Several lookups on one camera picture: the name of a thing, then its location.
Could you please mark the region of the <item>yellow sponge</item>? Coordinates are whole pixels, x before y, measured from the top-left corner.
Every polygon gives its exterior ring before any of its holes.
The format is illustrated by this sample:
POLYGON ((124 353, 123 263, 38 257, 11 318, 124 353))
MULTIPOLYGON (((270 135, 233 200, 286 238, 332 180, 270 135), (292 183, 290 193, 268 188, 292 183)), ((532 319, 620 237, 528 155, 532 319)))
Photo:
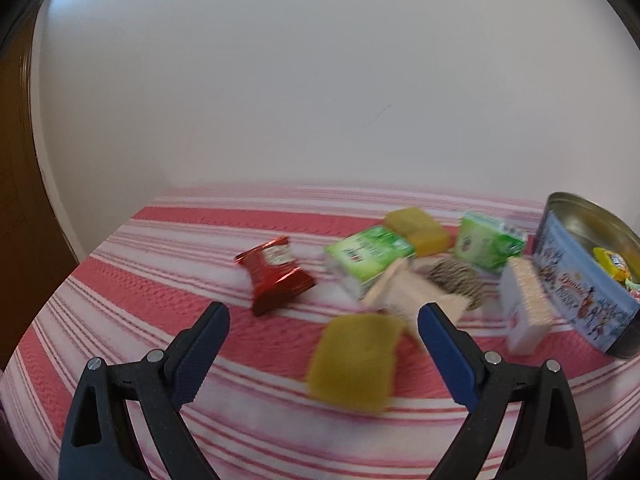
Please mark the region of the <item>yellow sponge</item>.
POLYGON ((306 376, 309 395, 341 410, 384 412, 394 390, 404 323, 382 313, 334 318, 323 330, 306 376))
POLYGON ((385 215, 383 226, 404 238, 418 258, 448 252, 454 244, 452 235, 420 208, 391 211, 385 215))

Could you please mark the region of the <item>white toothpick box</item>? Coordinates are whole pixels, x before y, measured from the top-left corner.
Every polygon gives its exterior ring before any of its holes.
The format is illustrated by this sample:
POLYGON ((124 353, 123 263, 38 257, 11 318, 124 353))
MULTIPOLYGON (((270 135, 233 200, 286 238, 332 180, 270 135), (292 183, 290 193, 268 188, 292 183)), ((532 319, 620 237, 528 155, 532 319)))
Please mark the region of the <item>white toothpick box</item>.
POLYGON ((498 291, 506 315, 506 348, 514 356, 530 356, 553 324, 552 305, 532 263, 522 257, 506 260, 498 291))

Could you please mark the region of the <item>blue round cookie tin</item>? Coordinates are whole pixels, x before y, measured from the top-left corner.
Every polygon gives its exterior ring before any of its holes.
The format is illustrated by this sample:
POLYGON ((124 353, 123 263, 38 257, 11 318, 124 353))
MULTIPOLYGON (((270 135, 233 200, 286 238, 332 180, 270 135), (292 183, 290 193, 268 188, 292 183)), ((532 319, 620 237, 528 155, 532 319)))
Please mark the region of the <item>blue round cookie tin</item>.
POLYGON ((542 287, 560 315, 594 348, 620 359, 639 354, 639 237, 615 214, 569 192, 548 197, 533 244, 542 287), (594 260, 603 247, 630 270, 614 281, 594 260))

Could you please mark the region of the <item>beige paper pouch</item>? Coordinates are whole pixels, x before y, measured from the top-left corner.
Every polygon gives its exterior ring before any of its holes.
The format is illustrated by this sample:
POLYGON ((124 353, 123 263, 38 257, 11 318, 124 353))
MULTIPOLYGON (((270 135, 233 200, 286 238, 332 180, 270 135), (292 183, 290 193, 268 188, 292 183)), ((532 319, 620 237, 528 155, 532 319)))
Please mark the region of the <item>beige paper pouch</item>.
POLYGON ((383 310, 401 318, 407 333, 420 342, 418 313, 424 304, 438 304, 456 324, 471 303, 469 297, 446 292, 410 268, 407 259, 394 261, 361 299, 370 310, 383 310))

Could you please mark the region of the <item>red foil snack packet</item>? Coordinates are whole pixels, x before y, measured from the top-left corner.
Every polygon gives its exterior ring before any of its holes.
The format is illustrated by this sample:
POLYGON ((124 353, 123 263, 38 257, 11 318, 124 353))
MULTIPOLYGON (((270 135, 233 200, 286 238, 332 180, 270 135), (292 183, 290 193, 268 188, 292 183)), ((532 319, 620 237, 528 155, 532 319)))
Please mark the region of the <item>red foil snack packet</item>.
POLYGON ((235 256, 234 262, 247 270, 250 276, 250 310, 255 316, 284 308, 299 295, 316 286, 314 277, 294 257, 287 236, 277 237, 241 252, 235 256))

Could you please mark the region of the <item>yellow biscuit packet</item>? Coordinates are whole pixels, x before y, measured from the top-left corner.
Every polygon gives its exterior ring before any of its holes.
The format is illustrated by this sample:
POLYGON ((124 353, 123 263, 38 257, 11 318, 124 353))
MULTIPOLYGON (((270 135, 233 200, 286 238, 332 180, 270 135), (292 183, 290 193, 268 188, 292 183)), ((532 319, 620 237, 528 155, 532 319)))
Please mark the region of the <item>yellow biscuit packet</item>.
POLYGON ((592 250, 594 260, 600 264, 606 274, 614 281, 623 283, 630 278, 630 270, 625 259, 617 252, 605 249, 603 247, 595 247, 592 250))

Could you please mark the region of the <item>green white tissue pack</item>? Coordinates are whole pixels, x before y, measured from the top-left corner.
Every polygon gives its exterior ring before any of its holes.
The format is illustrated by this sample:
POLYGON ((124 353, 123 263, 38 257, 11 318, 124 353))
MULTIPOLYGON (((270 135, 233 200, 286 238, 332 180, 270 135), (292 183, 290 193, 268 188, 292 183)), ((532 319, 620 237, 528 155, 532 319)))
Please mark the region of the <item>green white tissue pack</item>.
POLYGON ((398 259, 412 258, 414 248, 382 224, 329 244, 324 248, 326 270, 346 292, 360 300, 386 269, 398 259))

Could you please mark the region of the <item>brown wooden door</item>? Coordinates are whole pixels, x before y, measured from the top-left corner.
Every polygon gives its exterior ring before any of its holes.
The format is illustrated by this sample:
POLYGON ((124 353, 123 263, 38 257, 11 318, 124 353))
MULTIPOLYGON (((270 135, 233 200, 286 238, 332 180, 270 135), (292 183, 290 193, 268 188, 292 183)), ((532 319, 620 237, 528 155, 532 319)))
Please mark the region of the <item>brown wooden door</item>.
POLYGON ((32 135, 32 33, 1 59, 1 366, 78 265, 43 180, 32 135))

